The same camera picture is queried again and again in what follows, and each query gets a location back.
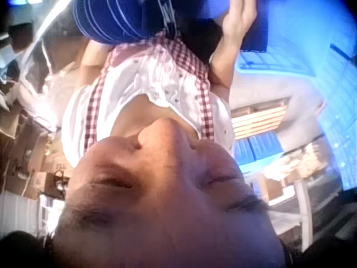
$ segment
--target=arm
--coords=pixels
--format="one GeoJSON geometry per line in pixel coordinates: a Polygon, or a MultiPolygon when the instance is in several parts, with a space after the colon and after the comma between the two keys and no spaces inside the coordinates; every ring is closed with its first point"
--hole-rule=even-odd
{"type": "Polygon", "coordinates": [[[229,12],[223,20],[223,37],[210,63],[211,91],[229,102],[229,92],[243,38],[255,20],[256,0],[230,0],[229,12]]]}
{"type": "Polygon", "coordinates": [[[110,50],[113,47],[103,45],[95,41],[89,41],[81,64],[76,88],[81,88],[83,85],[91,85],[99,76],[110,50]]]}

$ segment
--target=white shirt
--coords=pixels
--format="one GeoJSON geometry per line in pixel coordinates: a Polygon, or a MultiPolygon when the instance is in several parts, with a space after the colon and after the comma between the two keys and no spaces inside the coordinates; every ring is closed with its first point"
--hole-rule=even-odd
{"type": "MultiPolygon", "coordinates": [[[[135,96],[146,94],[157,106],[171,108],[185,120],[201,138],[200,105],[192,88],[195,76],[176,66],[171,55],[133,56],[110,70],[105,79],[97,122],[97,140],[110,136],[123,107],[135,96]]],[[[78,90],[71,98],[63,118],[62,143],[68,162],[75,167],[83,157],[83,142],[87,107],[92,86],[78,90]]],[[[209,93],[213,113],[214,141],[234,157],[235,135],[227,102],[209,93]]]]}

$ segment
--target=red gingham trim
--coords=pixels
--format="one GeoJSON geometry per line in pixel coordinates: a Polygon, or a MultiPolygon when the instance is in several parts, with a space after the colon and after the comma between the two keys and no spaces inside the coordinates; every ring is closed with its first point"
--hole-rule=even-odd
{"type": "MultiPolygon", "coordinates": [[[[196,88],[199,90],[196,99],[200,103],[201,110],[201,134],[202,138],[214,140],[214,127],[212,108],[209,101],[209,80],[208,67],[180,40],[169,40],[165,38],[165,33],[160,32],[156,37],[143,40],[139,44],[161,45],[171,54],[178,67],[196,76],[196,88]]],[[[93,84],[93,91],[88,104],[88,111],[85,125],[84,148],[86,151],[97,142],[97,120],[99,114],[100,99],[102,97],[103,86],[109,69],[113,66],[115,57],[129,46],[137,44],[118,45],[108,56],[108,60],[100,74],[96,84],[93,84]]]]}
{"type": "Polygon", "coordinates": [[[92,85],[93,91],[89,99],[85,123],[84,152],[86,152],[90,146],[94,145],[97,142],[97,120],[99,114],[100,99],[102,97],[103,86],[107,77],[108,70],[114,59],[113,54],[114,51],[109,54],[107,62],[105,63],[97,82],[92,85]]]}

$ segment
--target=eyebrow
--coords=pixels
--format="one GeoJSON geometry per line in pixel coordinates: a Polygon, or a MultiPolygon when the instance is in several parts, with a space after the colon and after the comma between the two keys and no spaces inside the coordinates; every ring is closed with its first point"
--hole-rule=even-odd
{"type": "Polygon", "coordinates": [[[80,206],[71,209],[71,216],[78,227],[83,229],[108,228],[115,221],[114,215],[105,208],[80,206]]]}
{"type": "Polygon", "coordinates": [[[229,205],[226,212],[249,212],[262,213],[268,210],[264,201],[259,199],[256,195],[247,195],[242,200],[229,205]]]}

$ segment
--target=hair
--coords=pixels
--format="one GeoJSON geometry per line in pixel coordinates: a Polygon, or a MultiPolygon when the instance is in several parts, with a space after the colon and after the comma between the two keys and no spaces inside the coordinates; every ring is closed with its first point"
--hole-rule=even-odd
{"type": "Polygon", "coordinates": [[[55,267],[50,236],[36,238],[26,232],[12,232],[0,240],[2,267],[55,267]]]}

